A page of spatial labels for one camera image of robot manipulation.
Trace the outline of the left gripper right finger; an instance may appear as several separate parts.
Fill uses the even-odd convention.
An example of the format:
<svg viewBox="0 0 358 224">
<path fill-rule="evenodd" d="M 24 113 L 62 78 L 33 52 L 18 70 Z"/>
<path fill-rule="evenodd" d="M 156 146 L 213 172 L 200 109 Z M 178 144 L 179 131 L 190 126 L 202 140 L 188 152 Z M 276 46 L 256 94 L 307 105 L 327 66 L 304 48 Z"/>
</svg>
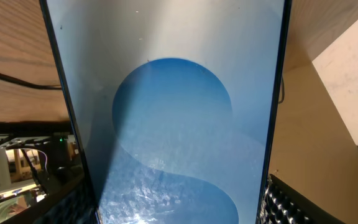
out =
<svg viewBox="0 0 358 224">
<path fill-rule="evenodd" d="M 260 201 L 258 224 L 343 224 L 278 177 L 270 174 Z"/>
</svg>

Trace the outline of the blue Samsung Galaxy smartphone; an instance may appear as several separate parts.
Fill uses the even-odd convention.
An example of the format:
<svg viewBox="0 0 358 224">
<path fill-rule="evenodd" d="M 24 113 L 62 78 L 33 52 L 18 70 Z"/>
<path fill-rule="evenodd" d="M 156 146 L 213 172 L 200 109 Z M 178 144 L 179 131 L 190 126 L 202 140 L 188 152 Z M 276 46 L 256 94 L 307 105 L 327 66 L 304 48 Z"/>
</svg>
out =
<svg viewBox="0 0 358 224">
<path fill-rule="evenodd" d="M 289 0 L 40 2 L 102 223 L 257 223 Z"/>
</svg>

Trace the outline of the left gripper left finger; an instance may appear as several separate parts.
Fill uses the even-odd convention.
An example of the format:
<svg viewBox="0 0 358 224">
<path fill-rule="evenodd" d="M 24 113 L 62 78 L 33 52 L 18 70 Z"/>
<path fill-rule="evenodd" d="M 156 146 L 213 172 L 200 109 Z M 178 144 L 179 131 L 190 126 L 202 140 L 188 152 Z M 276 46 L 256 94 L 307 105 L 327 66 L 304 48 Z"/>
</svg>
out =
<svg viewBox="0 0 358 224">
<path fill-rule="evenodd" d="M 35 205 L 4 221 L 26 223 L 99 223 L 97 206 L 84 175 L 76 177 Z"/>
</svg>

